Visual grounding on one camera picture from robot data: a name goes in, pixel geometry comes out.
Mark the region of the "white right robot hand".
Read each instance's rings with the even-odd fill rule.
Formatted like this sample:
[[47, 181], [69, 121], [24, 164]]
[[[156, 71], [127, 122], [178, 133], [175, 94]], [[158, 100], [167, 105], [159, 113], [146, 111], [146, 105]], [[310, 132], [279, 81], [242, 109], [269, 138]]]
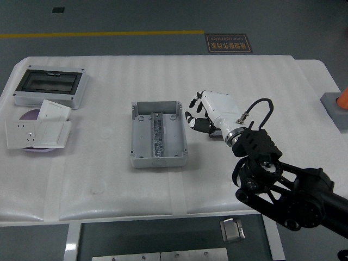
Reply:
[[228, 140], [237, 137], [246, 128], [244, 124], [237, 123], [241, 112], [231, 95], [205, 90], [196, 94], [189, 107], [197, 107], [197, 113], [205, 110], [203, 118], [195, 118], [190, 112], [185, 112], [189, 127], [195, 131], [212, 134], [219, 129], [223, 138]]

